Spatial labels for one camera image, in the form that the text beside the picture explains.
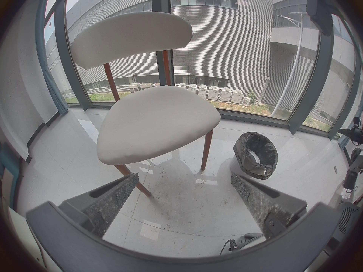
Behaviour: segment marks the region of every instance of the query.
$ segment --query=building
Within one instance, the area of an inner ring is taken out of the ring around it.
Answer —
[[[278,17],[301,21],[306,0],[171,0],[171,13],[190,22],[193,37],[173,51],[175,83],[195,83],[253,90],[256,98],[275,106],[290,76],[299,43],[299,27]],[[70,44],[85,28],[110,16],[151,11],[151,0],[79,0],[66,14]],[[303,16],[303,38],[297,66],[280,106],[293,110],[310,78],[318,30]],[[62,69],[54,33],[46,43],[48,65],[65,97],[74,96]],[[155,53],[110,63],[118,90],[138,82],[158,82]],[[89,94],[110,92],[103,67],[77,66]],[[330,72],[311,116],[331,125],[350,91],[354,47],[342,21],[334,17],[334,52]]]

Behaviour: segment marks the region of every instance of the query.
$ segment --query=white tile floor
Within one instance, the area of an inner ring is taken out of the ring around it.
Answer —
[[[118,170],[101,163],[96,154],[98,130],[107,111],[70,109],[40,132],[30,147],[33,159],[23,171],[17,204],[21,215],[45,201],[59,205],[120,178]],[[264,134],[278,151],[277,168],[264,184],[305,200],[308,209],[329,202],[348,168],[337,141],[221,120],[203,172],[204,138],[129,165],[153,197],[134,189],[104,239],[148,254],[195,257],[218,255],[228,239],[260,232],[230,183],[233,145],[246,131]]]

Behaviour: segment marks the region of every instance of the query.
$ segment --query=black garbage bag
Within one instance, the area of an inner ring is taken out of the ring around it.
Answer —
[[[242,171],[257,179],[268,179],[276,169],[277,150],[266,136],[257,132],[243,133],[233,147]],[[256,162],[250,153],[253,151],[260,159]]]

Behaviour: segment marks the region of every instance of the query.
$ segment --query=chair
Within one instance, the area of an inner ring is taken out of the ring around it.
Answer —
[[[206,100],[170,86],[167,50],[185,47],[192,28],[183,18],[162,12],[113,16],[82,31],[71,54],[84,69],[104,65],[116,103],[107,113],[97,139],[97,156],[123,175],[126,164],[160,156],[206,135],[201,169],[206,167],[219,112]],[[109,62],[135,54],[163,51],[167,86],[152,87],[119,99]],[[136,187],[151,193],[139,182]]]

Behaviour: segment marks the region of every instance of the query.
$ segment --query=street lamp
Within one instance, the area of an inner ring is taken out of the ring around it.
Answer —
[[[284,19],[287,19],[288,21],[290,21],[291,23],[295,24],[297,27],[300,28],[300,40],[299,40],[299,46],[297,48],[297,53],[296,53],[296,57],[295,57],[295,62],[294,62],[294,66],[293,66],[293,69],[291,70],[291,74],[290,74],[290,77],[288,79],[288,82],[286,84],[286,87],[284,89],[284,91],[282,92],[282,95],[281,95],[281,98],[279,99],[279,101],[277,102],[277,105],[274,109],[274,111],[272,112],[271,114],[271,117],[273,117],[277,111],[277,108],[279,107],[279,105],[281,104],[281,101],[283,99],[283,97],[285,96],[285,93],[286,93],[286,90],[288,89],[288,86],[291,82],[291,79],[293,77],[293,74],[294,74],[294,70],[295,70],[295,67],[296,67],[296,63],[297,63],[297,59],[298,59],[298,56],[299,56],[299,53],[300,53],[300,48],[301,48],[301,41],[302,41],[302,29],[303,29],[303,26],[302,26],[302,16],[304,14],[306,14],[306,12],[292,12],[294,14],[300,14],[301,15],[301,21],[297,21],[295,19],[292,19],[290,17],[286,17],[286,16],[282,16],[282,15],[277,15],[277,17],[281,17],[281,18],[284,18]]]

